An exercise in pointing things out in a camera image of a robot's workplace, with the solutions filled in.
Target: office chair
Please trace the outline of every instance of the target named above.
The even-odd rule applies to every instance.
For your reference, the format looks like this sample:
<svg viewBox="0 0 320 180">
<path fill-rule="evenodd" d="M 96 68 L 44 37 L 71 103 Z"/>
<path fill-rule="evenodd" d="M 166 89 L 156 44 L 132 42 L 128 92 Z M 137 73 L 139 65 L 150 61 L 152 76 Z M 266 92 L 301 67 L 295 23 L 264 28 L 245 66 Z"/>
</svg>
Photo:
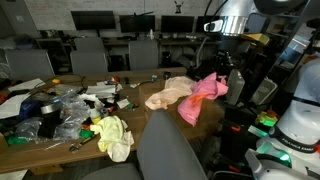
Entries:
<svg viewBox="0 0 320 180">
<path fill-rule="evenodd" d="M 131 70 L 157 69 L 159 65 L 157 41 L 130 41 L 129 61 Z"/>
<path fill-rule="evenodd" d="M 88 76 L 108 72 L 104 51 L 72 51 L 70 57 L 73 74 Z"/>
<path fill-rule="evenodd" d="M 141 173 L 134 164 L 126 163 L 98 170 L 83 180 L 207 179 L 187 139 L 164 109 L 154 111 L 148 120 L 137 156 Z"/>
<path fill-rule="evenodd" d="M 47 50 L 7 50 L 5 56 L 13 79 L 27 80 L 55 75 Z"/>
<path fill-rule="evenodd" d="M 100 37 L 75 38 L 74 43 L 77 51 L 105 51 Z"/>
</svg>

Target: black monitor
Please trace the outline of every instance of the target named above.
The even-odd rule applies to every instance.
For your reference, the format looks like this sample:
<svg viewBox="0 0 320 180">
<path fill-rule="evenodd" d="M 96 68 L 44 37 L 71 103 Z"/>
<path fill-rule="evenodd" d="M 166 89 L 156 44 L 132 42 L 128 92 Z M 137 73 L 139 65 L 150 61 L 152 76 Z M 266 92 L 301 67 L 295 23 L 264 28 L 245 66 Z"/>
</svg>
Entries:
<svg viewBox="0 0 320 180">
<path fill-rule="evenodd" d="M 219 18 L 220 18 L 220 16 L 215 16 L 213 18 L 213 21 L 219 20 Z M 199 32 L 199 33 L 204 32 L 203 25 L 205 23 L 210 22 L 211 19 L 212 19 L 212 16 L 206 16 L 206 19 L 204 21 L 204 16 L 198 16 L 196 32 Z"/>
<path fill-rule="evenodd" d="M 77 30 L 116 29 L 113 11 L 71 11 Z"/>
<path fill-rule="evenodd" d="M 192 32 L 193 16 L 162 16 L 161 32 Z"/>
<path fill-rule="evenodd" d="M 120 27 L 121 27 L 122 33 L 149 32 L 150 29 L 155 31 L 154 15 L 143 15 L 143 16 L 121 15 L 119 17 L 120 17 Z"/>
</svg>

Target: floor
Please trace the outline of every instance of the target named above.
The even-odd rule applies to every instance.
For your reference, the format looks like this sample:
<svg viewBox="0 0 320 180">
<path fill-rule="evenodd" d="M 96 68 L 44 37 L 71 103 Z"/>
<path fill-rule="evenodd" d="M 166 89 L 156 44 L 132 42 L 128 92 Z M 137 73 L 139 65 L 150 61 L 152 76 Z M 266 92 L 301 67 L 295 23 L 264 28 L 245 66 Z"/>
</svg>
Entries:
<svg viewBox="0 0 320 180">
<path fill-rule="evenodd" d="M 199 154 L 202 147 L 202 141 L 200 139 L 190 142 L 191 147 L 196 154 Z M 126 162 L 137 163 L 136 152 L 132 152 L 127 158 Z M 81 179 L 85 175 L 97 171 L 99 169 L 112 166 L 115 163 L 110 160 L 109 157 L 95 158 L 85 161 L 79 161 L 74 163 L 68 163 L 62 165 L 63 171 L 58 173 L 49 173 L 44 175 L 33 175 L 30 171 L 24 176 L 23 180 L 61 180 L 61 179 Z"/>
</svg>

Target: cable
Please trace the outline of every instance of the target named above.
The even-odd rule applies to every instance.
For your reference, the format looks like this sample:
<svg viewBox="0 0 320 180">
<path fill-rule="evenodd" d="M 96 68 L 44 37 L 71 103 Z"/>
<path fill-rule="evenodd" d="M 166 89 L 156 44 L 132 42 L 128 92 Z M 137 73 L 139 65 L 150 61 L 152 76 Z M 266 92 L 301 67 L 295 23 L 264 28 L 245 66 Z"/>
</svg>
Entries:
<svg viewBox="0 0 320 180">
<path fill-rule="evenodd" d="M 231 171 L 216 171 L 213 176 L 211 177 L 211 180 L 214 180 L 214 178 L 217 176 L 219 173 L 227 173 L 227 174 L 234 174 L 234 175 L 239 175 L 239 176 L 245 176 L 245 177 L 252 177 L 251 175 L 247 174 L 242 174 L 242 173 L 236 173 L 236 172 L 231 172 Z"/>
<path fill-rule="evenodd" d="M 218 7 L 218 9 L 214 12 L 211 20 L 209 21 L 209 28 L 208 28 L 208 29 L 209 29 L 209 33 L 205 31 L 205 34 L 206 34 L 207 36 L 210 36 L 209 34 L 210 34 L 211 22 L 213 21 L 213 19 L 215 18 L 215 16 L 218 14 L 218 12 L 220 11 L 220 9 L 221 9 L 228 1 L 229 1 L 229 0 L 225 0 L 225 1 Z M 208 6 L 207 6 L 207 8 L 206 8 L 206 11 L 205 11 L 205 13 L 204 13 L 204 18 L 203 18 L 204 23 L 203 23 L 203 25 L 205 24 L 205 19 L 206 19 L 206 16 L 207 16 L 207 11 L 208 11 L 208 9 L 209 9 L 209 7 L 210 7 L 210 5 L 211 5 L 211 2 L 212 2 L 212 0 L 209 1 Z"/>
</svg>

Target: cloth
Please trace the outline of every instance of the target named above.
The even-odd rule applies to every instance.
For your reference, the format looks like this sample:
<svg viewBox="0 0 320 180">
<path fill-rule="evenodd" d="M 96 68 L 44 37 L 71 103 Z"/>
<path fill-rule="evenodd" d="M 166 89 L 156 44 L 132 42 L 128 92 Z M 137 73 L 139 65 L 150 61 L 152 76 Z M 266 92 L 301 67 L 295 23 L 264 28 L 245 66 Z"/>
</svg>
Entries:
<svg viewBox="0 0 320 180">
<path fill-rule="evenodd" d="M 125 161 L 130 153 L 130 146 L 134 143 L 131 131 L 125 131 L 127 127 L 117 116 L 105 117 L 98 124 L 90 126 L 94 134 L 100 133 L 99 150 L 107 151 L 114 162 Z"/>
<path fill-rule="evenodd" d="M 200 80 L 192 87 L 192 94 L 178 106 L 180 115 L 192 126 L 197 123 L 204 98 L 213 100 L 227 93 L 228 87 L 225 79 L 218 82 L 216 78 L 217 74 L 212 73 L 204 80 Z"/>
<path fill-rule="evenodd" d="M 152 110 L 167 109 L 167 106 L 175 103 L 179 97 L 189 96 L 194 84 L 195 82 L 187 77 L 170 78 L 166 81 L 164 90 L 150 96 L 145 105 Z"/>
</svg>

